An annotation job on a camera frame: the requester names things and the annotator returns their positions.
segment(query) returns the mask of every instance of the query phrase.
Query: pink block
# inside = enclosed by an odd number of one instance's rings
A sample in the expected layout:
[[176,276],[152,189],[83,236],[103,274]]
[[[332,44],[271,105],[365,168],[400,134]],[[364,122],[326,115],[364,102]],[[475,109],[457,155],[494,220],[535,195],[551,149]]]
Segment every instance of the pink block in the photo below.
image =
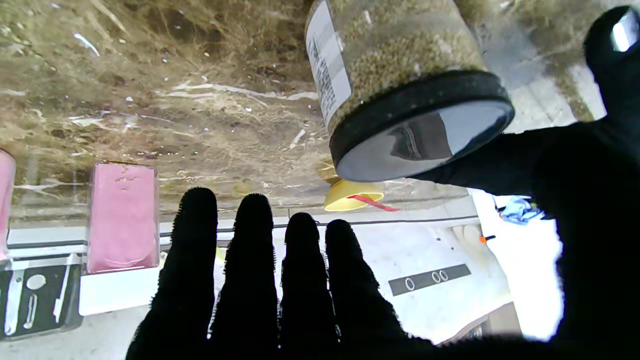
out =
[[158,265],[156,171],[98,164],[93,171],[88,273]]
[[6,259],[6,237],[9,233],[9,214],[15,161],[6,152],[0,150],[0,261]]

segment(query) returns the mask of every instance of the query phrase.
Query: jar label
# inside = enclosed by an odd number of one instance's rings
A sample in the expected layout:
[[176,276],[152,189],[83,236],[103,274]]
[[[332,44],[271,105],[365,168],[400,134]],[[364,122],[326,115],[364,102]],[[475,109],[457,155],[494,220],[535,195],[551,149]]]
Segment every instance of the jar label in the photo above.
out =
[[351,96],[351,85],[326,1],[316,8],[309,22],[307,54],[316,82],[324,124],[328,126],[335,111]]

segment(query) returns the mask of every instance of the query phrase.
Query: black jar lid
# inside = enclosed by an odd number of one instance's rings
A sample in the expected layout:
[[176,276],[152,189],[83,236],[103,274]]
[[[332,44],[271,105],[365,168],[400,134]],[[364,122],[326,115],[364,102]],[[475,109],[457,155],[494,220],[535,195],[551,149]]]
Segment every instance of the black jar lid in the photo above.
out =
[[450,71],[361,105],[336,127],[330,149],[343,179],[397,179],[473,152],[499,135],[514,116],[497,76]]

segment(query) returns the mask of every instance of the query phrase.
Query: yellow cup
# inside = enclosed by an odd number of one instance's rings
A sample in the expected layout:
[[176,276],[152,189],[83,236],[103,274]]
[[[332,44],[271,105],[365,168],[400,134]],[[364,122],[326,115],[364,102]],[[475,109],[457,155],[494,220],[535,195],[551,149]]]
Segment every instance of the yellow cup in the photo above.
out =
[[360,195],[373,201],[380,201],[385,194],[372,183],[354,183],[347,180],[340,180],[333,184],[329,193],[324,198],[325,211],[349,211],[364,208],[367,204],[356,199],[349,199],[350,196]]

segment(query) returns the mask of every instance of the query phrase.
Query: glove finger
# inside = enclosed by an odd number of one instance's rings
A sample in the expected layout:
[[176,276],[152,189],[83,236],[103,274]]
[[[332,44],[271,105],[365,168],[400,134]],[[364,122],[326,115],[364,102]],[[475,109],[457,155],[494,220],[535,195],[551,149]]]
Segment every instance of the glove finger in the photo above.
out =
[[272,231],[273,217],[267,198],[247,195],[237,211],[234,237],[226,255],[225,284],[211,327],[217,353],[229,351],[236,356],[277,349],[278,297]]
[[280,338],[283,351],[297,356],[317,355],[337,344],[319,239],[316,222],[309,214],[291,217],[285,234],[287,255],[282,261]]
[[194,354],[204,349],[214,304],[217,226],[216,196],[205,188],[187,191],[173,221],[172,246],[160,270],[158,291],[127,359]]
[[391,303],[386,301],[348,222],[334,220],[326,228],[329,289],[347,348],[384,347],[408,339]]

